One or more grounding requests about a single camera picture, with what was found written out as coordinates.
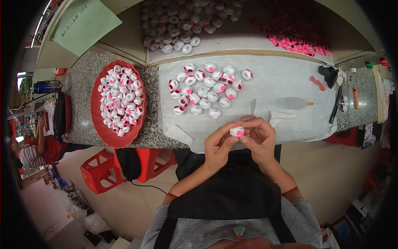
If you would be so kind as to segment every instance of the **tiled floor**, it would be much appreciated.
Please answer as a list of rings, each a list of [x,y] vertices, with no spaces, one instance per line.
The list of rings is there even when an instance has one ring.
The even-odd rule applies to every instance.
[[[92,208],[110,224],[116,235],[143,238],[165,195],[158,189],[129,182],[99,195],[93,193],[83,181],[80,165],[102,149],[91,147],[66,153],[57,166],[58,171],[63,179],[72,181],[83,191]],[[339,218],[357,198],[365,176],[377,160],[378,149],[378,145],[361,150],[322,141],[287,143],[282,145],[281,165],[296,180],[322,224]],[[176,165],[145,185],[155,185],[168,192],[177,182],[175,170]]]

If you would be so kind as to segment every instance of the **person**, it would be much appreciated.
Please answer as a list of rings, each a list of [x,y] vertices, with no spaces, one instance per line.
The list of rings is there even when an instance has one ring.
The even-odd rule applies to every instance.
[[[230,136],[238,126],[244,136]],[[172,186],[141,248],[321,248],[310,205],[274,158],[275,136],[253,115],[209,135],[204,161]],[[239,141],[248,149],[229,152]]]
[[[44,136],[45,118],[38,117],[36,138],[25,136],[25,144],[20,148],[15,139],[10,140],[10,148],[14,157],[19,159],[27,168],[37,168],[47,164],[54,164],[61,160],[65,152],[87,149],[91,145],[59,142],[53,135]]]

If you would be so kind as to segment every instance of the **black bag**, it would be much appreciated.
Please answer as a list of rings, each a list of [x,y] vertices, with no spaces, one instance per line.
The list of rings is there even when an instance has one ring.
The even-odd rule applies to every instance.
[[[62,135],[65,134],[66,130],[66,106],[65,96],[61,92],[61,88],[58,88],[58,103],[54,110],[54,137],[61,143]]]
[[[123,175],[131,182],[141,175],[141,162],[134,148],[115,149],[117,160],[122,168]]]

